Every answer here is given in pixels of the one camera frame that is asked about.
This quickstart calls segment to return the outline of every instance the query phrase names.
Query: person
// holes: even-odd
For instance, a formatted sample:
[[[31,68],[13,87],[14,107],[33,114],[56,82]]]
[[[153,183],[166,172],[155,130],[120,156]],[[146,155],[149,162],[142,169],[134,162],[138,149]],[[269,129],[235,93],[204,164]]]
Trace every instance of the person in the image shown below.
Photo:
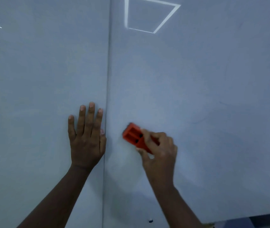
[[[71,167],[18,228],[65,227],[90,172],[106,151],[107,138],[101,129],[103,110],[98,110],[95,121],[94,115],[95,103],[90,102],[87,115],[86,107],[81,105],[76,131],[74,117],[69,115]],[[202,227],[173,184],[177,154],[173,139],[163,132],[154,133],[145,129],[142,129],[142,134],[154,159],[150,159],[143,149],[137,151],[142,157],[143,168],[170,227]],[[152,141],[151,136],[158,139],[159,146]]]

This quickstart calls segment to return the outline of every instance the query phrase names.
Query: person's left hand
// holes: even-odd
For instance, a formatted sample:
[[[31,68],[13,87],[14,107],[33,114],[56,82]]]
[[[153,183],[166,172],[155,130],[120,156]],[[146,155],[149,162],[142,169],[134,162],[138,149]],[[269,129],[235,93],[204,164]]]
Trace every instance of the person's left hand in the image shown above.
[[[98,110],[94,121],[95,103],[90,102],[86,116],[86,107],[80,106],[77,129],[74,128],[74,116],[69,115],[68,133],[71,146],[72,165],[84,168],[88,172],[94,168],[106,151],[107,138],[100,129],[103,110]]]

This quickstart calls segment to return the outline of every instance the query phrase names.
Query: person's left arm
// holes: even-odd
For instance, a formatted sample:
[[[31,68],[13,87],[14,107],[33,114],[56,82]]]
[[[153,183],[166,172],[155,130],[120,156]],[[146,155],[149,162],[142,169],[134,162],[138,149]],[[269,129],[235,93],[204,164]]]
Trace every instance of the person's left arm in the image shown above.
[[[104,131],[100,129],[103,110],[98,110],[95,121],[94,114],[95,104],[93,102],[89,104],[87,116],[86,107],[82,105],[76,131],[74,117],[69,116],[71,167],[18,228],[65,227],[86,179],[106,150],[107,139]]]

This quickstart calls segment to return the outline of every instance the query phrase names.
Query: forearm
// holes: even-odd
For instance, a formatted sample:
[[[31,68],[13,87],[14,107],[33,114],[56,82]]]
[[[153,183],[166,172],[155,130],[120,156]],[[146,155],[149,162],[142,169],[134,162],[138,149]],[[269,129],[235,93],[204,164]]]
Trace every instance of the forearm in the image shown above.
[[[170,225],[170,228],[202,228],[201,222],[185,203],[175,187],[154,187],[155,196]]]
[[[18,228],[65,227],[89,172],[71,166],[67,174]]]

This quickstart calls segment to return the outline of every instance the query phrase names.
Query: red eraser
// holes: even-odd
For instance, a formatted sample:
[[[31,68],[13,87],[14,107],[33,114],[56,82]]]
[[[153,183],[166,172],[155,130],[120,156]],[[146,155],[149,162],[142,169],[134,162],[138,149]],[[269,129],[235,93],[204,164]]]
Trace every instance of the red eraser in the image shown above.
[[[144,137],[140,130],[140,127],[137,126],[136,124],[131,122],[122,133],[122,137],[129,143],[135,145],[137,148],[145,149],[148,153],[152,154],[151,150],[147,147],[147,145],[144,142]],[[159,141],[152,136],[151,138],[152,141],[159,146]]]

